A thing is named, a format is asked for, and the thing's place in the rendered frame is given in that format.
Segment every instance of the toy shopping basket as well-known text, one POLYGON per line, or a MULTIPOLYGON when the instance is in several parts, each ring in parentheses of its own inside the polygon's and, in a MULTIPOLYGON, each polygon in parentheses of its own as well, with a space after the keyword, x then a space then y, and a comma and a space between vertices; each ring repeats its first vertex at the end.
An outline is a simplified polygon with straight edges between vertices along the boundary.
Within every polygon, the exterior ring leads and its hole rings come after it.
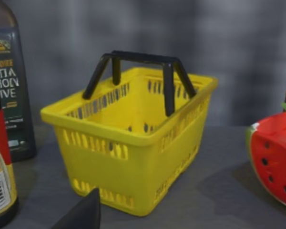
POLYGON ((85 91, 43 108, 41 116, 54 126, 76 193, 98 187, 103 204, 146 216, 193 161, 216 87, 215 78, 188 76, 177 58, 113 51, 85 91), (109 60, 112 80, 99 83, 109 60), (163 70, 121 74, 121 60, 163 70))

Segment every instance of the basket handle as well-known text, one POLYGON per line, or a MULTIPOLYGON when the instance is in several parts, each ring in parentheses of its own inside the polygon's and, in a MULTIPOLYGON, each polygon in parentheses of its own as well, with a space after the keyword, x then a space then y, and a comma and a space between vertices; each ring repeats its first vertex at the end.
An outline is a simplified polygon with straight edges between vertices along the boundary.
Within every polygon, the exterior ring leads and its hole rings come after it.
POLYGON ((121 60, 162 65, 166 116, 170 116, 175 112, 174 93, 172 93, 174 92, 174 68, 189 97, 192 98, 196 95, 196 90, 178 58, 136 52, 113 51, 111 53, 105 53, 101 57, 82 95, 83 99, 89 100, 91 98, 110 59, 112 60, 112 79, 114 85, 119 85, 121 82, 121 60))

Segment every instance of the red label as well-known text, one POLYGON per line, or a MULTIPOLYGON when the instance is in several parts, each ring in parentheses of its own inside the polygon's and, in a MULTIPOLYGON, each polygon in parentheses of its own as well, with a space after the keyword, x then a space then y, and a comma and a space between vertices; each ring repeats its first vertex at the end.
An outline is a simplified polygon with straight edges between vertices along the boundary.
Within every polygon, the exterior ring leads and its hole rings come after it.
POLYGON ((3 111, 0 110, 0 153, 6 165, 11 164, 8 136, 5 129, 3 111))

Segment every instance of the watermelon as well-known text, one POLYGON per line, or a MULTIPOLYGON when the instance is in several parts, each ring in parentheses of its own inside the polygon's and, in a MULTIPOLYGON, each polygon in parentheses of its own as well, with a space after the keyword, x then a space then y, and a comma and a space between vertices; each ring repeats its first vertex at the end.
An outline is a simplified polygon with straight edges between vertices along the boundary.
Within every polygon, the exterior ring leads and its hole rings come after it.
POLYGON ((286 205, 286 112, 250 126, 246 131, 246 145, 261 184, 286 205))

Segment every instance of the bottle label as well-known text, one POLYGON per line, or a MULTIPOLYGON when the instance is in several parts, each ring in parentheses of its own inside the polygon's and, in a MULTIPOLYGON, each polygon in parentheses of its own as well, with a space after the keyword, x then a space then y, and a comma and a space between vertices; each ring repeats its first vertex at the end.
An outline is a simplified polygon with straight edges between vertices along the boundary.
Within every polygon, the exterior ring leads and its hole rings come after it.
POLYGON ((11 164, 8 138, 3 111, 0 110, 0 214, 15 202, 17 198, 14 173, 11 164))
POLYGON ((10 151, 22 151, 29 147, 26 139, 23 107, 22 55, 16 43, 15 30, 0 30, 0 97, 8 131, 10 151))

